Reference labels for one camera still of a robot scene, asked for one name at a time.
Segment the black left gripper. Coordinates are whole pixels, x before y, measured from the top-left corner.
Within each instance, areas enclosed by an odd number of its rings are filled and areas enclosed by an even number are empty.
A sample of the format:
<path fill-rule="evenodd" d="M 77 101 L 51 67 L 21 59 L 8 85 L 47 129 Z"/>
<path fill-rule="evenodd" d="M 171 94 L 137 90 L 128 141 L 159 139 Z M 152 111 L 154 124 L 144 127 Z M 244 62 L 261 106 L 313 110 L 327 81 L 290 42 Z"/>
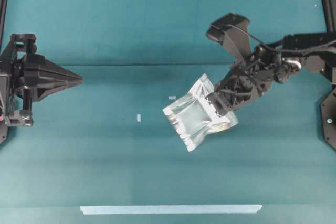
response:
<path fill-rule="evenodd" d="M 36 54 L 34 34 L 12 34 L 1 54 L 1 74 L 9 74 L 12 81 L 11 126 L 32 126 L 33 102 L 51 94 L 83 84 L 83 77 Z M 68 81 L 47 87 L 43 73 L 52 73 Z"/>

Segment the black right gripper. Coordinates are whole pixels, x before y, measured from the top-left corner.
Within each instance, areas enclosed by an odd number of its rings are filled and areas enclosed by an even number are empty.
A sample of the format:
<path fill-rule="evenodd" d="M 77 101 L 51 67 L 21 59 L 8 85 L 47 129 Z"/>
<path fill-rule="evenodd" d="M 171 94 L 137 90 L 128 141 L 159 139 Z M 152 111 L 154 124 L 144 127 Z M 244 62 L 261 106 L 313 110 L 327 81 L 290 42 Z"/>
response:
<path fill-rule="evenodd" d="M 274 81 L 278 55 L 266 48 L 255 48 L 249 56 L 231 65 L 228 74 L 206 96 L 218 116 L 225 116 L 264 95 Z"/>

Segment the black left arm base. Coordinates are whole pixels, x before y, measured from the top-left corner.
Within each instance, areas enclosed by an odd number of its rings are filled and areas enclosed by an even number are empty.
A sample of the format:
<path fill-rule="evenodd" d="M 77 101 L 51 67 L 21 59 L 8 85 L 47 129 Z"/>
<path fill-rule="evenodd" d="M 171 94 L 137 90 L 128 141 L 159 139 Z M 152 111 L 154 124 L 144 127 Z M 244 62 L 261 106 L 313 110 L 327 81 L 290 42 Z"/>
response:
<path fill-rule="evenodd" d="M 1 144 L 8 139 L 11 121 L 9 118 L 12 107 L 12 81 L 9 74 L 1 74 Z"/>

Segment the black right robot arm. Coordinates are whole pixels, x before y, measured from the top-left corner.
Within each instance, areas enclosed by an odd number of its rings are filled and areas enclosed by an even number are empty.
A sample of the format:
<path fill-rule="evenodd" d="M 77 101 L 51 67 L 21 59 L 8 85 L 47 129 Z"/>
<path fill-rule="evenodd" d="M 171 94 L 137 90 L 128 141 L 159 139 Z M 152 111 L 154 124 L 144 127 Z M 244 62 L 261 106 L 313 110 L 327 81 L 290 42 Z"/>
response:
<path fill-rule="evenodd" d="M 224 116 L 258 100 L 272 82 L 284 84 L 302 68 L 321 73 L 335 86 L 335 33 L 288 35 L 281 41 L 248 50 L 237 58 L 206 99 Z"/>

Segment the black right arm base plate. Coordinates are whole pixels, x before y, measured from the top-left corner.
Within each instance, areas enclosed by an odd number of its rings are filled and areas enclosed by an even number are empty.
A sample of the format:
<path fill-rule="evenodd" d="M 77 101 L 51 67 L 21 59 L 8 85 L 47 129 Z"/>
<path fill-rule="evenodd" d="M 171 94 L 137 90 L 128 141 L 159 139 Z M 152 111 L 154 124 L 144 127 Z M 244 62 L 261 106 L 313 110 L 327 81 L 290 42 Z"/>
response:
<path fill-rule="evenodd" d="M 320 103 L 323 139 L 335 150 L 335 84 L 331 92 Z"/>

